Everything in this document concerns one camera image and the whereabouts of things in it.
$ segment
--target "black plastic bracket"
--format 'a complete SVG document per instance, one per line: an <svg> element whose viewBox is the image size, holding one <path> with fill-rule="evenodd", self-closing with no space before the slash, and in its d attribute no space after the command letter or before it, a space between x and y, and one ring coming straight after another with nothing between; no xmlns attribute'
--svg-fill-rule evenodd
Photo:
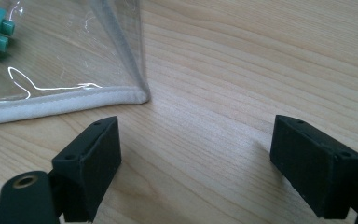
<svg viewBox="0 0 358 224"><path fill-rule="evenodd" d="M93 221L117 169L121 151L117 117L92 123L53 160L46 174L33 171L6 182L0 224Z"/></svg>
<svg viewBox="0 0 358 224"><path fill-rule="evenodd" d="M303 120L278 115L270 159L318 217L344 219L350 207L358 213L356 151Z"/></svg>

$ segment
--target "wood grain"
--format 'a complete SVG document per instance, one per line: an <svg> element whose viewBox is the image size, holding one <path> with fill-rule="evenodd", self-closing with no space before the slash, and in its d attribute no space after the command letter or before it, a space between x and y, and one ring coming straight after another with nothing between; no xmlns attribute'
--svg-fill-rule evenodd
<svg viewBox="0 0 358 224"><path fill-rule="evenodd" d="M123 163L95 223L317 218L269 162L276 114L358 151L358 0L143 1L144 105L0 124L0 187L117 115Z"/></svg>

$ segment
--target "clear plastic bag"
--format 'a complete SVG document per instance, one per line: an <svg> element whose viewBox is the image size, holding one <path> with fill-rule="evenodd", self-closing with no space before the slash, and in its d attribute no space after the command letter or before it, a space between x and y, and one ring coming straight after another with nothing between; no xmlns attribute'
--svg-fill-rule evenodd
<svg viewBox="0 0 358 224"><path fill-rule="evenodd" d="M0 1L0 122L149 99L138 0Z"/></svg>

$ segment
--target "wooden table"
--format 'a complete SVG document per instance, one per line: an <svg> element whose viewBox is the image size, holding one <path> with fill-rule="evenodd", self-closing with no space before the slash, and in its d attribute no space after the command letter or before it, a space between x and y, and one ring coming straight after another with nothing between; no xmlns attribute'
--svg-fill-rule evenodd
<svg viewBox="0 0 358 224"><path fill-rule="evenodd" d="M0 124L0 188L117 115L123 163L94 223L318 219L269 161L276 114L358 151L358 0L143 1L152 100Z"/></svg>

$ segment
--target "transparent plastic pouch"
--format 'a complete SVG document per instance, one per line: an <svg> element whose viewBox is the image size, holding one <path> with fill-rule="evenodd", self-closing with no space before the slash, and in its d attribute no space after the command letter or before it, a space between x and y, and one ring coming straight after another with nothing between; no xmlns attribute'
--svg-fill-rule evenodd
<svg viewBox="0 0 358 224"><path fill-rule="evenodd" d="M0 122L141 104L139 0L0 1L16 25L0 52Z"/></svg>

